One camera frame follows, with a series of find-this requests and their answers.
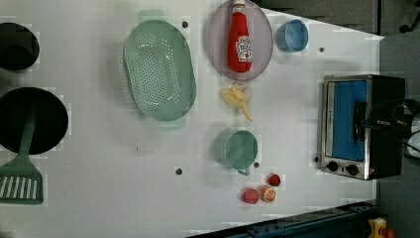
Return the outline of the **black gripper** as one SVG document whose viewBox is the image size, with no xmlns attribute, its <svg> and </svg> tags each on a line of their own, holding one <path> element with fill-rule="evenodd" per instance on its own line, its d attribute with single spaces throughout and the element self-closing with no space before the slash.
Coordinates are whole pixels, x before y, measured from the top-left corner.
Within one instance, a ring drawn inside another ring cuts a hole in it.
<svg viewBox="0 0 420 238">
<path fill-rule="evenodd" d="M 419 111 L 419 102 L 414 99 L 381 102 L 368 111 L 361 126 L 384 132 L 395 140 L 401 140 L 405 148 L 416 149 L 408 139 L 418 133 L 412 128 L 415 118 L 419 117 Z"/>
</svg>

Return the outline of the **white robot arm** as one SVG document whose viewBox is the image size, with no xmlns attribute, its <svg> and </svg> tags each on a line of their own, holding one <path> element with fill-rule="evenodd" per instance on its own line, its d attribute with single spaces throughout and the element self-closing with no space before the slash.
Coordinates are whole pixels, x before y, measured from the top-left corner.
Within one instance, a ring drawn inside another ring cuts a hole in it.
<svg viewBox="0 0 420 238">
<path fill-rule="evenodd" d="M 405 156 L 419 159 L 419 102 L 414 99 L 388 100 L 375 105 L 361 128 L 369 128 L 396 141 Z"/>
</svg>

